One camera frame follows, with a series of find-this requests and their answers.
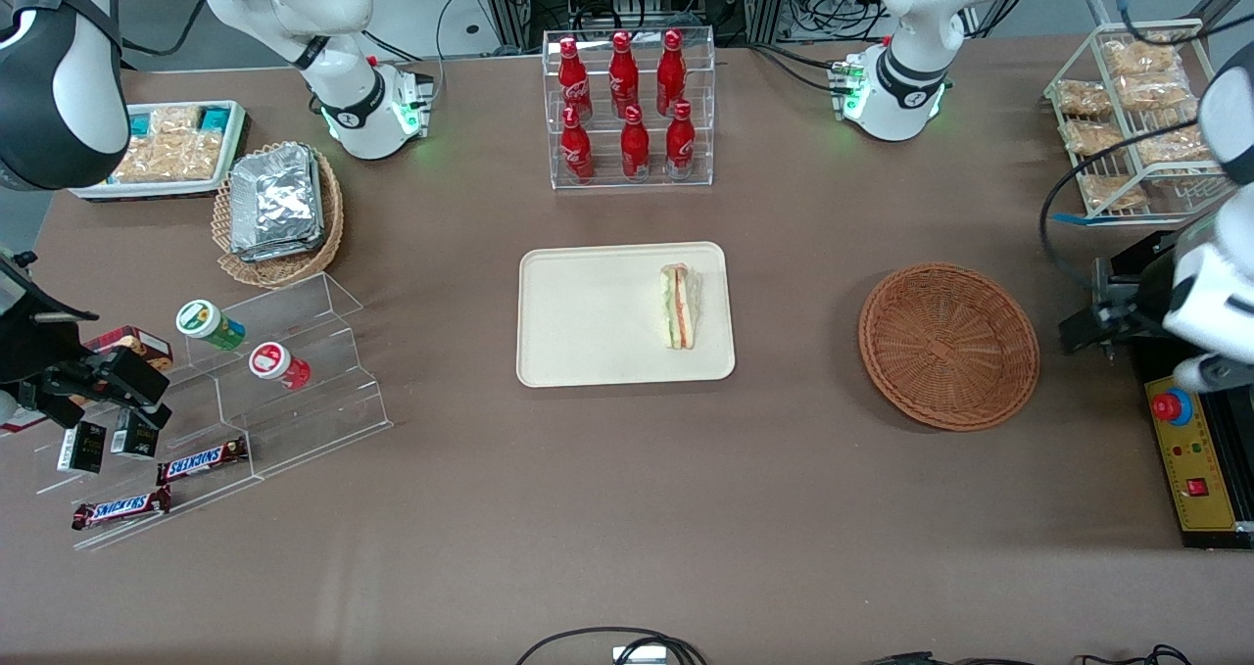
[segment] white tray of snacks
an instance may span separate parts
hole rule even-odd
[[[238,102],[128,104],[127,156],[103,183],[70,192],[97,202],[213,194],[227,178],[247,115]]]
[[[678,289],[675,269],[662,272],[676,265],[686,269]],[[524,385],[703,381],[735,368],[727,260],[719,245],[539,248],[523,256],[517,373]]]

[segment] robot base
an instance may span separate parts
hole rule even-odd
[[[930,98],[923,92],[915,93],[920,100],[917,107],[902,107],[897,97],[880,84],[875,63],[884,53],[883,45],[873,45],[864,53],[851,53],[846,61],[849,66],[861,66],[863,79],[853,87],[850,94],[833,94],[831,105],[836,119],[850,120],[874,138],[883,141],[905,141],[923,130],[928,120],[940,110],[940,85]],[[848,84],[848,77],[828,70],[828,80],[833,87]]]
[[[430,78],[421,75],[420,82],[419,75],[391,65],[377,65],[375,70],[384,78],[385,93],[365,124],[345,128],[322,110],[331,136],[345,151],[364,161],[386,158],[410,141],[425,138],[431,124],[434,84]]]

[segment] aluminum foil package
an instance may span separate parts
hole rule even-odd
[[[231,252],[257,262],[325,241],[317,157],[302,143],[255,153],[231,169]]]

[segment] sandwich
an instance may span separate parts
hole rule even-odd
[[[697,321],[698,276],[683,263],[662,267],[662,309],[666,346],[692,349]]]

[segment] coca-cola bottle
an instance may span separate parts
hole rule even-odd
[[[657,63],[657,113],[670,117],[675,113],[675,103],[683,99],[683,80],[687,66],[683,65],[683,34],[675,29],[662,36],[662,59]]]
[[[697,130],[692,125],[692,104],[687,99],[675,103],[675,120],[666,129],[666,174],[672,181],[686,181],[692,174],[692,142]]]
[[[640,68],[631,54],[631,34],[614,31],[614,56],[609,59],[609,94],[619,119],[627,118],[627,108],[640,102]]]
[[[588,70],[579,60],[579,46],[574,36],[564,36],[559,41],[562,66],[557,72],[557,82],[562,84],[562,99],[567,107],[574,107],[579,119],[592,119],[592,93],[588,90]]]
[[[592,182],[596,167],[592,164],[592,142],[588,133],[579,125],[579,112],[574,107],[562,110],[562,158],[566,167],[581,186]]]
[[[623,125],[623,174],[633,183],[648,179],[648,132],[645,130],[645,112],[640,104],[627,107],[627,124]]]

